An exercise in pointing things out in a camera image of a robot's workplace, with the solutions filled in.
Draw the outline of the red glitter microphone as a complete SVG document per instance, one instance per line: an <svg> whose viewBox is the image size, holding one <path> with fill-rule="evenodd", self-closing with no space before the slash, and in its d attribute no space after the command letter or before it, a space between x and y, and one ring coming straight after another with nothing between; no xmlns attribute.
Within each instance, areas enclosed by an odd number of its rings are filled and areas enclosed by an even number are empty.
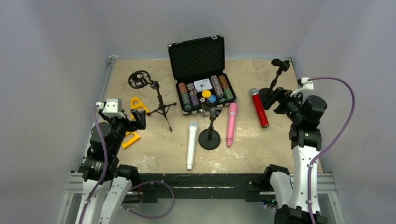
<svg viewBox="0 0 396 224"><path fill-rule="evenodd" d="M261 127L262 128L269 127L269 121L268 121L264 107L262 105L262 101L259 96L259 90L256 88L252 88L249 93L250 93L250 96L252 97Z"/></svg>

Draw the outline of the black tripod shock-mount stand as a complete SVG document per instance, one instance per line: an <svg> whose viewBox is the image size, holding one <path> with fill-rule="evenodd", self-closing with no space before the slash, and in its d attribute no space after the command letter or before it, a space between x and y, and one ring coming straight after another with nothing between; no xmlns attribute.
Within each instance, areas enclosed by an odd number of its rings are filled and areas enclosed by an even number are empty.
<svg viewBox="0 0 396 224"><path fill-rule="evenodd" d="M162 95L160 93L160 85L159 85L159 83L157 81L155 81L155 80L152 80L151 79L151 75L145 70L138 70L138 71L133 72L129 76L127 82L129 84L129 86L131 88L133 88L133 89L141 89L141 88L144 88L145 86L149 86L153 90L156 90L157 99L158 99L158 108L153 110L153 111L151 111L151 112L148 112L147 116L150 116L151 114L153 114L155 112L160 114L160 115L162 115L162 116L164 116L166 121L167 121L167 123L168 123L169 129L172 132L172 128L171 128L169 120L167 118L167 113L168 113L170 107L171 106L176 106L177 103L175 102L175 103L168 104L168 105L164 104L163 97L162 97Z"/></svg>

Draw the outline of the white microphone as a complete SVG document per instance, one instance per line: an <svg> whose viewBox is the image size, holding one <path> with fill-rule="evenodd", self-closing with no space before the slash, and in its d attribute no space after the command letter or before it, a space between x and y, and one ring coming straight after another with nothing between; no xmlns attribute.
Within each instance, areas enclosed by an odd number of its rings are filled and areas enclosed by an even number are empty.
<svg viewBox="0 0 396 224"><path fill-rule="evenodd" d="M189 138L188 138L187 159L186 159L187 170L192 170L193 168L197 130L198 130L198 123L196 121L191 122L188 129Z"/></svg>

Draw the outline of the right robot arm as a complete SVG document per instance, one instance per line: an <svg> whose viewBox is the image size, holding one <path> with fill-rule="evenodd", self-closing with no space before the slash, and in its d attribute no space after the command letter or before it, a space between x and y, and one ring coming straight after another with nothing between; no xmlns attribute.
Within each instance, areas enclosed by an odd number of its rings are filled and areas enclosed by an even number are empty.
<svg viewBox="0 0 396 224"><path fill-rule="evenodd" d="M279 105L274 112L285 114L290 120L289 140L294 160L294 174L287 168L270 164L264 171L264 181L276 196L276 224L326 224L318 202L318 155L322 148L322 136L318 129L327 103L319 96L292 93L277 89L265 106Z"/></svg>

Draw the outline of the black round-base mic stand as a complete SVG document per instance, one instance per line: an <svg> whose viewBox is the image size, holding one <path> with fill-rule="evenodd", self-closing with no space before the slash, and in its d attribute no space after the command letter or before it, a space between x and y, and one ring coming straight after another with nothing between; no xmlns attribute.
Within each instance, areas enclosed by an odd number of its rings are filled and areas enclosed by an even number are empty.
<svg viewBox="0 0 396 224"><path fill-rule="evenodd" d="M220 145L221 137L219 133L214 130L213 123L220 115L222 109L220 107L211 107L206 102L202 102L201 107L205 112L209 112L210 125L199 134L198 142L202 148L206 150L214 150Z"/></svg>

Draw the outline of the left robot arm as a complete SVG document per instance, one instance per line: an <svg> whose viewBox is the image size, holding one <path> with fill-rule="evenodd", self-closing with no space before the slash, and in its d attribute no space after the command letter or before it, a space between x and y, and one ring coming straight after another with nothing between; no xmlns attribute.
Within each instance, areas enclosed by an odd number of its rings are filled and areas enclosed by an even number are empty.
<svg viewBox="0 0 396 224"><path fill-rule="evenodd" d="M97 108L92 114L90 147L80 167L83 189L76 223L108 224L126 193L140 183L137 167L120 165L117 155L128 132L146 128L146 111L132 109L133 120L123 110L121 118L109 118Z"/></svg>

